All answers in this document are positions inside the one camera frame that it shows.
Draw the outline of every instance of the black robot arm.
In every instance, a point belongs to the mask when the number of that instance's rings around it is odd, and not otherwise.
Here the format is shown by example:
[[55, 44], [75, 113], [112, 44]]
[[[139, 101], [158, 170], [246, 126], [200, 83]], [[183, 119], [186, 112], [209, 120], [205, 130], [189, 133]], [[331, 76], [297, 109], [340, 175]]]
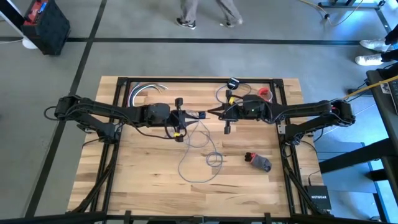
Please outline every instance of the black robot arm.
[[[55, 109], [54, 115], [60, 121], [76, 121], [78, 127], [84, 131], [96, 131], [100, 141], [107, 143], [115, 143], [120, 137], [120, 125], [127, 124], [138, 128], [146, 126], [165, 127], [167, 137], [158, 137], [163, 139], [175, 139], [178, 142], [183, 141], [183, 137], [187, 134], [186, 127], [197, 121], [186, 122], [186, 118], [205, 119], [206, 113], [199, 112], [199, 116], [192, 116], [181, 110], [183, 104], [182, 98], [175, 100], [176, 110], [170, 111], [170, 106], [165, 103], [156, 103], [153, 105], [144, 105], [137, 107], [123, 108], [120, 106], [108, 105], [93, 101], [89, 98], [81, 98], [79, 96], [65, 96], [60, 98]], [[91, 114], [104, 116], [120, 120], [119, 124], [103, 123]], [[173, 127], [175, 134], [171, 136], [167, 131], [167, 127]]]
[[273, 124], [285, 118], [317, 116], [302, 124], [279, 125], [279, 133], [285, 134], [286, 143], [299, 144], [307, 133], [333, 125], [347, 127], [355, 122], [351, 105], [343, 100], [285, 106], [270, 103], [257, 95], [235, 96], [230, 91], [226, 92], [226, 98], [228, 103], [208, 110], [217, 115], [219, 120], [226, 121], [225, 134], [230, 133], [230, 122], [240, 119], [255, 119]]

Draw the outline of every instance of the netgear logo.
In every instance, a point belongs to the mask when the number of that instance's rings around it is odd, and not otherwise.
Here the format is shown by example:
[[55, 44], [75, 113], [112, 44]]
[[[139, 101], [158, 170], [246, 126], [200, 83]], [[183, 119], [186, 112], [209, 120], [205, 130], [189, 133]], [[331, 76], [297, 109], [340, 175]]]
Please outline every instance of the netgear logo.
[[311, 198], [312, 199], [327, 199], [327, 197], [324, 195], [312, 195]]

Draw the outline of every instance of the white sneaker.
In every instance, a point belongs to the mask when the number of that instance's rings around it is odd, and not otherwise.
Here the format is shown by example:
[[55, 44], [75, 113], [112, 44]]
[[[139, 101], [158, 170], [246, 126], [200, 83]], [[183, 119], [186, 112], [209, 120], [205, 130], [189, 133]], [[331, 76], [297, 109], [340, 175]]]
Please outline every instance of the white sneaker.
[[376, 39], [376, 40], [361, 40], [359, 44], [362, 45], [362, 47], [365, 47], [367, 49], [375, 50], [378, 52], [386, 52], [390, 45], [386, 45], [384, 42], [386, 40], [383, 39]]
[[355, 58], [355, 62], [358, 65], [369, 66], [369, 65], [381, 65], [381, 54], [358, 56]]

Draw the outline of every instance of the concrete floor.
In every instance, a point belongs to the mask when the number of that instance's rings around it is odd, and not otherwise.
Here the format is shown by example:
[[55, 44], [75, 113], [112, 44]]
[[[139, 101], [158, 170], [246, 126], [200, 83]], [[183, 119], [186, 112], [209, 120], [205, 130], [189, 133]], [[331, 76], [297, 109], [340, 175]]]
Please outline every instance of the concrete floor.
[[[13, 2], [22, 12], [30, 3]], [[71, 22], [70, 37], [88, 37], [101, 0], [56, 2]], [[179, 15], [178, 0], [109, 0], [96, 37], [361, 40], [386, 34], [374, 10], [358, 10], [345, 23], [331, 28], [317, 10], [296, 0], [235, 2], [244, 17], [243, 26], [221, 27], [223, 17], [216, 3], [202, 1], [198, 27], [192, 31], [174, 24]], [[383, 10], [394, 26], [396, 22], [389, 18], [396, 13], [394, 6]], [[329, 12], [336, 21], [350, 13], [345, 9]], [[0, 22], [0, 36], [17, 34]], [[4, 130], [0, 135], [0, 219], [21, 217], [25, 212], [56, 125], [42, 112], [68, 94], [84, 48], [85, 43], [68, 42], [61, 56], [51, 57], [27, 50], [21, 43], [0, 45], [0, 127]], [[338, 45], [94, 43], [78, 94], [93, 98], [102, 75], [272, 77], [299, 78], [305, 101], [314, 102], [342, 97], [347, 88], [362, 84], [366, 71], [377, 67], [360, 67], [353, 59], [371, 53], [360, 46]], [[353, 108], [358, 112], [373, 103], [373, 99], [360, 98], [353, 102]], [[359, 114], [352, 127], [338, 128], [324, 138], [370, 144], [385, 136], [374, 106]], [[67, 123], [37, 215], [65, 212], [84, 137], [75, 123]], [[349, 200], [345, 194], [339, 195], [341, 200]], [[363, 195], [351, 198], [372, 203]], [[373, 208], [347, 215], [342, 205], [351, 203], [340, 204], [336, 211], [344, 212], [335, 212], [338, 217], [367, 219], [377, 215]]]

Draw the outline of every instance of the wooden table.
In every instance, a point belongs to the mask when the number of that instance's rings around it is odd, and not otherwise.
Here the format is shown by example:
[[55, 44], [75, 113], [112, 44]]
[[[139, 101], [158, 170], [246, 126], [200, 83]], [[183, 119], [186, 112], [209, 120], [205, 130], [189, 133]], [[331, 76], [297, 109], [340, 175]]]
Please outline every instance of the wooden table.
[[[112, 103], [117, 77], [102, 77], [96, 101]], [[298, 79], [284, 79], [287, 103], [303, 103]], [[174, 108], [174, 99], [182, 97], [183, 110], [208, 110], [220, 104], [215, 99], [220, 83], [164, 83], [169, 89], [163, 94], [156, 90], [144, 90], [136, 98], [136, 105], [169, 103]], [[268, 87], [251, 84], [252, 93]], [[247, 88], [238, 89], [236, 95], [244, 95]], [[220, 91], [219, 98], [225, 99]], [[191, 184], [177, 172], [187, 145], [173, 140], [148, 138], [133, 127], [125, 126], [119, 148], [118, 161], [112, 186], [108, 214], [123, 215], [131, 210], [134, 215], [203, 215], [217, 217], [263, 217], [270, 212], [272, 217], [289, 217], [284, 175], [279, 151], [276, 125], [241, 120], [232, 124], [231, 134], [225, 135], [224, 122], [207, 114], [203, 123], [211, 131], [217, 150], [224, 155], [223, 167], [213, 180], [205, 184]], [[292, 119], [302, 123], [306, 118]], [[188, 132], [195, 125], [189, 126]], [[164, 128], [141, 128], [145, 133], [164, 136]], [[86, 141], [97, 138], [88, 134]], [[201, 134], [194, 134], [191, 143], [205, 141]], [[312, 138], [304, 140], [312, 143]], [[103, 144], [94, 142], [85, 146], [76, 173], [68, 209], [75, 208], [95, 184]], [[190, 149], [181, 170], [190, 180], [206, 180], [216, 168], [206, 165], [205, 157], [213, 150], [211, 144], [199, 149]], [[244, 161], [246, 152], [256, 152], [272, 162], [272, 170], [266, 173], [253, 168]], [[297, 147], [297, 157], [304, 185], [308, 175], [319, 170], [315, 151], [306, 144]], [[321, 185], [320, 173], [311, 176], [313, 185]], [[297, 189], [292, 184], [296, 211], [300, 212]], [[103, 201], [104, 190], [99, 196], [98, 210]]]

